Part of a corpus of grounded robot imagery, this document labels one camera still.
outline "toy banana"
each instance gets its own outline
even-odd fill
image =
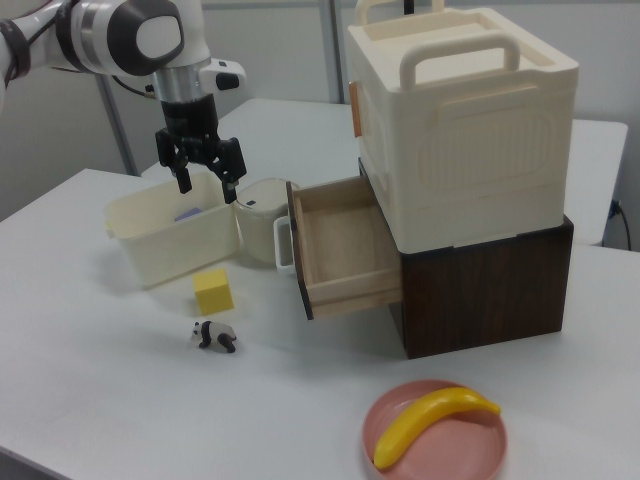
[[[498,405],[469,388],[443,388],[419,398],[382,434],[376,444],[373,464],[379,470],[392,466],[429,425],[448,415],[471,410],[500,414]]]

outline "open drawer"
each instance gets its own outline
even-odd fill
[[[294,263],[309,320],[402,300],[400,255],[364,177],[287,184]]]

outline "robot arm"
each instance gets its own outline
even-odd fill
[[[246,173],[238,140],[221,140],[213,93],[245,82],[242,67],[211,58],[200,0],[53,0],[0,22],[0,109],[8,81],[49,66],[85,73],[150,76],[167,127],[156,134],[160,163],[180,191],[189,162],[221,179],[225,200]]]

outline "pink plate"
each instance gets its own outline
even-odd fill
[[[373,452],[391,422],[414,400],[435,390],[460,387],[443,380],[421,380],[394,388],[373,404],[362,427],[367,465],[385,480],[491,480],[507,452],[507,432],[499,415],[466,412],[427,428],[391,468],[378,471]]]

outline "yellow sponge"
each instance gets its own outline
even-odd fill
[[[233,308],[227,273],[222,269],[195,274],[193,290],[202,315],[211,315]]]

